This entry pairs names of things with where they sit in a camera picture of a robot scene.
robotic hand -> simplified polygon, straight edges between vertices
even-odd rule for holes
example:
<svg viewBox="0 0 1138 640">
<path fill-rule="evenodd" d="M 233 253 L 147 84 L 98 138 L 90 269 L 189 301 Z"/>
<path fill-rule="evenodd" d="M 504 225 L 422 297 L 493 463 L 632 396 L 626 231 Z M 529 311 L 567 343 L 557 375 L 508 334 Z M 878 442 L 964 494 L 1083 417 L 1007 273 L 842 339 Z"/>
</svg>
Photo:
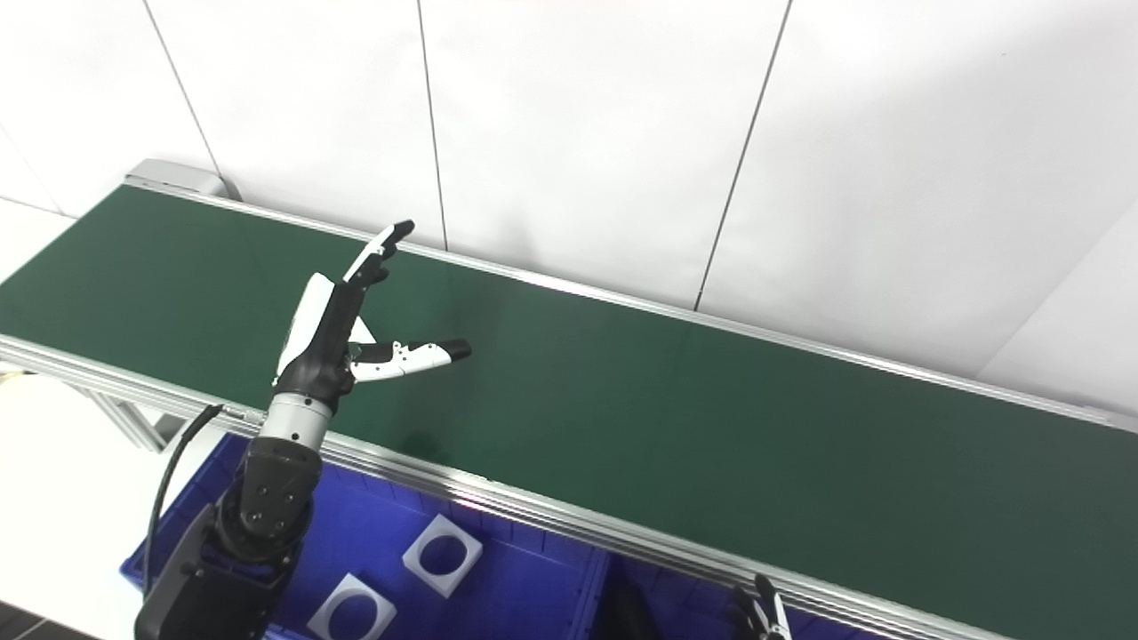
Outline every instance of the robotic hand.
<svg viewBox="0 0 1138 640">
<path fill-rule="evenodd" d="M 731 612 L 735 640 L 793 640 L 782 596 L 762 574 L 754 574 L 758 599 L 736 586 L 732 591 L 735 608 Z"/>
<path fill-rule="evenodd" d="M 281 352 L 265 422 L 233 484 L 193 519 L 152 589 L 145 579 L 138 640 L 261 638 L 300 555 L 320 479 L 320 445 L 340 396 L 356 381 L 470 355 L 463 339 L 377 343 L 360 319 L 368 287 L 388 276 L 382 262 L 413 229 L 411 221 L 385 229 L 337 282 L 320 273 L 310 278 Z M 209 408 L 195 422 L 200 427 L 220 410 Z"/>
</svg>

